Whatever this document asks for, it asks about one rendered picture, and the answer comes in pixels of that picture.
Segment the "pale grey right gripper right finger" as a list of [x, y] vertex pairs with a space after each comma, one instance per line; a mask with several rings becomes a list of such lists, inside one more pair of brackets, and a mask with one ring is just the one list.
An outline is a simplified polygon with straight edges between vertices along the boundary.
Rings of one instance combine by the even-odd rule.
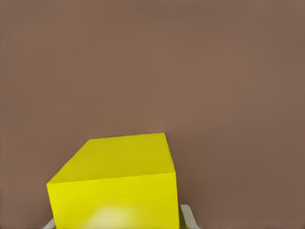
[[180, 205], [180, 229], [199, 229], [191, 208], [187, 204]]

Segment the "yellow square block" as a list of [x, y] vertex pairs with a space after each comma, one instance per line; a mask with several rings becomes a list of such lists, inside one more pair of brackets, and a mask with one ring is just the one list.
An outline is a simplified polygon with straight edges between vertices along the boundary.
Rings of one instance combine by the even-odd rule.
[[56, 229], [179, 229], [165, 133], [96, 138], [47, 183]]

